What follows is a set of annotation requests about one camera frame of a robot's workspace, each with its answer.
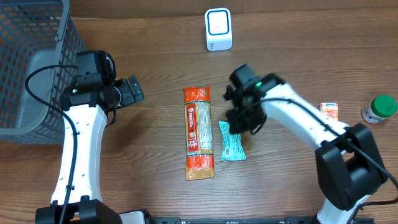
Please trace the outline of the teal snack packet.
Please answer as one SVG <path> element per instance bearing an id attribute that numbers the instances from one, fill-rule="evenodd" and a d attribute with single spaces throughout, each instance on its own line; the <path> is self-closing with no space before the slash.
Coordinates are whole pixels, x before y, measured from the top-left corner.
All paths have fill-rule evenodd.
<path id="1" fill-rule="evenodd" d="M 218 121 L 222 138 L 221 161 L 245 161 L 246 155 L 241 142 L 240 134 L 231 134 L 229 132 L 229 123 L 227 121 Z"/>

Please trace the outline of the red spaghetti pasta package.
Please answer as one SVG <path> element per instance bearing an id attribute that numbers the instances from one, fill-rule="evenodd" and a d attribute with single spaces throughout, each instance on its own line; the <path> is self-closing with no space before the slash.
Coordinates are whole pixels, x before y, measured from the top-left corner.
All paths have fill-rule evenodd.
<path id="1" fill-rule="evenodd" d="M 210 88 L 183 89 L 186 128 L 187 180 L 200 180 L 215 176 L 213 132 L 211 123 Z"/>

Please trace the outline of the orange tissue pack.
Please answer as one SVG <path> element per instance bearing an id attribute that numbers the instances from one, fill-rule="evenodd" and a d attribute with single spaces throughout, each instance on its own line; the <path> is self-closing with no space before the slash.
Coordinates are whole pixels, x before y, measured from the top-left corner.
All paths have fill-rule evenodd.
<path id="1" fill-rule="evenodd" d="M 338 121 L 338 104 L 337 103 L 320 103 L 319 110 L 329 118 Z"/>

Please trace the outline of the green lid jar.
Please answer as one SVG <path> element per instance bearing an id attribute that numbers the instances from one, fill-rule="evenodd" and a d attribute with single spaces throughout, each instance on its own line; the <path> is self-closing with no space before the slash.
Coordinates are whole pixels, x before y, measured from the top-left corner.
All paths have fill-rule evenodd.
<path id="1" fill-rule="evenodd" d="M 365 121 L 376 124 L 381 123 L 396 112 L 396 100 L 390 95 L 379 95 L 362 109 L 361 114 Z"/>

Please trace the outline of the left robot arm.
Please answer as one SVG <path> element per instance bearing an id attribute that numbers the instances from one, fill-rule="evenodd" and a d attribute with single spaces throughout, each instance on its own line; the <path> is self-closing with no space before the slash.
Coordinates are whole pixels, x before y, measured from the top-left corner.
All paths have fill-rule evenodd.
<path id="1" fill-rule="evenodd" d="M 112 56 L 103 50 L 79 52 L 78 70 L 60 97 L 64 143 L 60 173 L 49 207 L 36 223 L 148 223 L 144 210 L 118 213 L 103 203 L 100 189 L 101 142 L 108 115 L 144 99 L 136 79 L 116 78 Z"/>

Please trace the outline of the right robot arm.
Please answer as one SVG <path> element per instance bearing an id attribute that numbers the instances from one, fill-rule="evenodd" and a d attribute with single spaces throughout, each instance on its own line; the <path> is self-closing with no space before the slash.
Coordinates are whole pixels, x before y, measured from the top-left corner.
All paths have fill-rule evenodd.
<path id="1" fill-rule="evenodd" d="M 325 202 L 313 223 L 356 223 L 368 198 L 387 181 L 371 130 L 321 113 L 276 74 L 258 77 L 242 65 L 229 77 L 224 98 L 232 134 L 256 134 L 268 119 L 291 130 L 315 153 L 318 184 Z"/>

